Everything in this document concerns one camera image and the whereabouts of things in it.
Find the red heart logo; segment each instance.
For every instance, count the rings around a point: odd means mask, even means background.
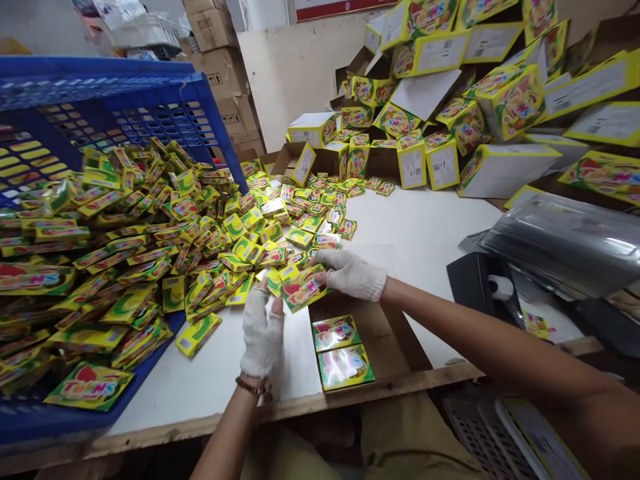
[[[96,380],[98,376],[95,374],[90,365],[85,365],[80,369],[78,373],[75,374],[75,378],[80,381],[90,382]]]

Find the plastic wrap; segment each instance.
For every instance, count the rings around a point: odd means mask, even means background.
[[[606,297],[640,279],[640,219],[549,193],[504,214],[480,242],[567,299]]]

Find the person's right hand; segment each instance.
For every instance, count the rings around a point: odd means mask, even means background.
[[[362,258],[345,251],[322,249],[309,266],[322,263],[328,272],[318,273],[315,279],[352,297],[377,302],[387,283],[387,270],[371,265]]]

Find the wrist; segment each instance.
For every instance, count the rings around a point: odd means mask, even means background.
[[[246,384],[255,387],[257,389],[261,389],[267,384],[267,378],[260,377],[250,377],[246,373],[240,373],[240,379]]]

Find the gloved hand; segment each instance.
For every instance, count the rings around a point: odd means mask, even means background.
[[[315,276],[318,282],[362,300],[380,300],[387,283],[386,269],[371,265],[352,253],[333,249],[320,250],[310,265],[316,263],[331,269],[318,273]]]
[[[250,377],[268,377],[282,352],[285,320],[282,298],[276,298],[267,315],[265,307],[268,300],[267,279],[264,279],[252,288],[245,304],[242,329],[246,350],[240,360],[240,370]]]

